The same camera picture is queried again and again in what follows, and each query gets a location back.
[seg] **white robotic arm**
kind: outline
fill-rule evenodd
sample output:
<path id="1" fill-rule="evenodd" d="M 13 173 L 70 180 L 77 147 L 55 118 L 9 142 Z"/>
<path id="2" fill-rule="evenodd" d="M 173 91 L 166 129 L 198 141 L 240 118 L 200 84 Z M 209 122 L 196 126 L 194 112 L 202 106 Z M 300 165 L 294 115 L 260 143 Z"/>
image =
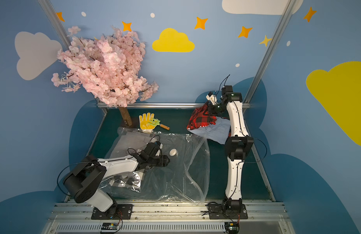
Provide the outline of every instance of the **white robotic arm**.
<path id="1" fill-rule="evenodd" d="M 143 151 L 130 153 L 122 158 L 96 159 L 89 155 L 65 177 L 63 184 L 76 203 L 86 202 L 97 209 L 94 209 L 94 213 L 99 213 L 96 215 L 97 219 L 114 219 L 120 207 L 114 199 L 99 189 L 100 182 L 123 172 L 167 166 L 170 160 L 167 155 L 162 154 L 161 149 L 162 144 L 155 141 L 148 143 Z"/>
<path id="2" fill-rule="evenodd" d="M 207 100 L 211 101 L 208 111 L 211 114 L 220 114 L 227 110 L 230 117 L 231 137 L 225 144 L 225 155 L 228 162 L 228 179 L 225 190 L 225 202 L 222 205 L 209 205 L 209 210 L 214 212 L 240 213 L 242 207 L 242 193 L 240 191 L 242 181 L 242 169 L 244 160 L 247 157 L 253 138 L 249 137 L 244 124 L 242 111 L 242 94 L 233 92 L 232 86 L 222 88 L 221 103 L 217 103 L 217 98 L 211 92 L 207 95 Z"/>

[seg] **yellow glove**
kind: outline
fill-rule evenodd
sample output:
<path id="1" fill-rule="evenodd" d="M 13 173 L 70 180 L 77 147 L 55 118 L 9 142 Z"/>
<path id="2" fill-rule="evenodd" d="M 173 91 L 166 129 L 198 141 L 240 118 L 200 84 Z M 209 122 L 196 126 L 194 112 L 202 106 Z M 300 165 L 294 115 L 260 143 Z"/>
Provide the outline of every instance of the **yellow glove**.
<path id="1" fill-rule="evenodd" d="M 152 131 L 155 126 L 153 125 L 150 125 L 149 124 L 149 121 L 151 118 L 154 118 L 155 117 L 155 114 L 151 114 L 151 113 L 144 113 L 143 116 L 139 115 L 139 122 L 140 122 L 140 128 L 142 130 L 150 130 Z"/>

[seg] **mounting plate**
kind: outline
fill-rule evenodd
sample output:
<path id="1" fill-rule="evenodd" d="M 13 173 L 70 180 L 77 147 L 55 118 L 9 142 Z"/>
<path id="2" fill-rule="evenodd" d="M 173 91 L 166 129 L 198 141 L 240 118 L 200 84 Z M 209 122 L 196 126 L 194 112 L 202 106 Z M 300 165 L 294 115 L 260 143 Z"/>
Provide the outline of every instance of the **mounting plate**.
<path id="1" fill-rule="evenodd" d="M 117 205 L 117 212 L 119 212 L 119 211 L 122 212 L 122 219 L 130 219 L 132 209 L 133 209 L 132 204 L 118 204 Z M 113 218 L 111 218 L 111 217 L 112 217 L 112 215 L 107 214 L 105 212 L 101 212 L 95 207 L 93 208 L 93 213 L 92 213 L 92 216 L 91 216 L 92 220 L 94 220 L 94 219 L 99 219 L 99 220 L 106 220 L 106 219 L 119 220 L 119 215 L 113 216 Z"/>
<path id="2" fill-rule="evenodd" d="M 225 215 L 223 215 L 222 206 L 220 204 L 209 204 L 207 205 L 208 210 L 212 213 L 209 214 L 209 219 L 239 219 L 239 215 L 234 212 L 229 212 L 226 210 Z M 240 219 L 248 219 L 248 214 L 246 206 L 242 204 L 242 211 L 240 213 Z"/>

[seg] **yellow star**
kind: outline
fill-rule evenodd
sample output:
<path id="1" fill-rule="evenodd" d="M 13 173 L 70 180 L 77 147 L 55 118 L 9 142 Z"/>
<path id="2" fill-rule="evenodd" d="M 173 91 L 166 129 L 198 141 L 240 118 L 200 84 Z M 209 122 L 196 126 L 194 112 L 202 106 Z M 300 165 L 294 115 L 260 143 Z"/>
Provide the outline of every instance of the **yellow star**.
<path id="1" fill-rule="evenodd" d="M 259 44 L 265 44 L 265 47 L 267 47 L 268 46 L 268 42 L 271 40 L 271 38 L 267 38 L 266 37 L 266 35 L 265 35 L 265 40 L 263 40 L 261 43 L 259 43 Z"/>
<path id="2" fill-rule="evenodd" d="M 242 32 L 239 34 L 238 37 L 246 37 L 246 38 L 248 38 L 248 34 L 249 34 L 249 31 L 251 29 L 252 28 L 244 28 L 244 27 L 242 27 Z"/>
<path id="3" fill-rule="evenodd" d="M 62 18 L 62 12 L 57 12 L 56 14 L 57 14 L 58 18 L 60 19 L 60 21 L 65 22 L 65 20 Z"/>
<path id="4" fill-rule="evenodd" d="M 197 24 L 195 26 L 195 29 L 197 28 L 201 28 L 203 30 L 205 30 L 205 23 L 208 19 L 200 19 L 199 17 L 197 17 Z"/>
<path id="5" fill-rule="evenodd" d="M 123 23 L 123 31 L 130 31 L 131 32 L 131 23 L 125 23 L 125 22 L 123 22 L 122 21 L 122 23 Z"/>
<path id="6" fill-rule="evenodd" d="M 308 14 L 304 17 L 305 20 L 308 20 L 308 22 L 310 21 L 310 18 L 312 18 L 312 16 L 314 15 L 314 13 L 316 13 L 317 11 L 313 11 L 312 7 L 310 7 Z"/>

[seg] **red plaid shirt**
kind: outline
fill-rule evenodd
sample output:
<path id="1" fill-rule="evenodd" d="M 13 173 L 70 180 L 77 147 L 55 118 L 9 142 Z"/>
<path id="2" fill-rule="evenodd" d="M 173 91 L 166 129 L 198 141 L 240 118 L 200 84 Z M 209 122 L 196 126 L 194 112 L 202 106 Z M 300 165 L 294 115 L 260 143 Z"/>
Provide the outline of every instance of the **red plaid shirt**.
<path id="1" fill-rule="evenodd" d="M 208 102 L 202 107 L 196 108 L 192 112 L 191 118 L 189 119 L 187 129 L 198 129 L 200 127 L 209 126 L 209 124 L 216 124 L 217 118 L 208 114 Z"/>

